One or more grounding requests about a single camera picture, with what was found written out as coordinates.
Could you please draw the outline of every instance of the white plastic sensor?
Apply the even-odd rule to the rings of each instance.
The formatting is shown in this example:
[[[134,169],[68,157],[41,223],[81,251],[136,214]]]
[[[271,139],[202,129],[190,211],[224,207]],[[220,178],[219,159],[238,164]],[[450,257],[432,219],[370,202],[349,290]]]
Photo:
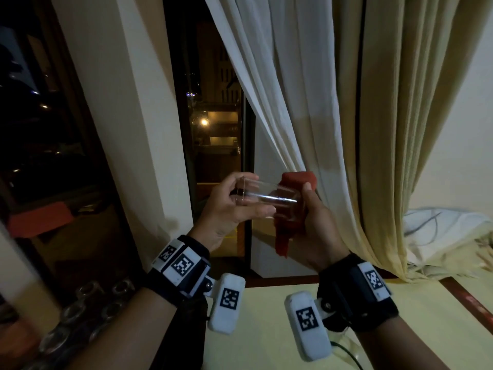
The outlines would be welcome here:
[[[284,305],[301,358],[311,362],[329,356],[332,346],[311,293],[291,294]]]
[[[234,274],[225,273],[214,283],[210,293],[214,303],[207,325],[209,330],[226,335],[235,330],[244,289],[245,279]]]

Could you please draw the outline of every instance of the forearm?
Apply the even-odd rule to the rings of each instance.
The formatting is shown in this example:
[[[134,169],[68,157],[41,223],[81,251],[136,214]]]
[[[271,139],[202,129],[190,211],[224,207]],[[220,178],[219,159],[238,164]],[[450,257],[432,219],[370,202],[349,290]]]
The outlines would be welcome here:
[[[174,305],[142,288],[115,322],[68,369],[149,368],[175,312]]]
[[[357,334],[375,370],[447,370],[448,367],[400,317]]]

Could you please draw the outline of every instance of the hand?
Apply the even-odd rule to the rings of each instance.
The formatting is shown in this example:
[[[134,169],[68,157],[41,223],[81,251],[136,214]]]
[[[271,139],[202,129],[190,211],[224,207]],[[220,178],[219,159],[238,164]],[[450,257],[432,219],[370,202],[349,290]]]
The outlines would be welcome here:
[[[321,272],[349,255],[349,250],[342,242],[332,213],[311,189],[310,183],[305,183],[302,195],[308,209],[306,233],[296,235],[293,245],[316,272]]]
[[[258,180],[254,173],[231,173],[218,186],[215,186],[197,223],[188,236],[201,242],[209,252],[219,248],[228,233],[238,224],[249,219],[260,219],[272,216],[276,209],[272,205],[255,204],[236,206],[229,193],[235,188],[239,178]]]

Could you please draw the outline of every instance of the yellow curtain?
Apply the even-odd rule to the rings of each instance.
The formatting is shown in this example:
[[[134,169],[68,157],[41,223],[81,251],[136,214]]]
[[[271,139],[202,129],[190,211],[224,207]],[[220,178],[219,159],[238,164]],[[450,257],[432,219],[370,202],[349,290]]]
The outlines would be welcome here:
[[[491,5],[333,0],[345,168],[370,248],[362,256],[401,278],[407,273],[402,217]]]

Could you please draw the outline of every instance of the black wrist strap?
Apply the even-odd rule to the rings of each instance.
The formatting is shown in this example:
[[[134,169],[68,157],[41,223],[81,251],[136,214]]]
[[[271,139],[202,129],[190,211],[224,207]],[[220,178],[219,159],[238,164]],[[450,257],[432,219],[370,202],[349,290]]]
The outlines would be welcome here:
[[[197,240],[182,235],[168,243],[145,277],[144,287],[175,306],[201,293],[201,281],[211,268],[209,251]]]
[[[317,298],[336,314],[324,320],[330,331],[372,331],[399,314],[390,291],[375,268],[355,254],[326,268],[319,274]]]

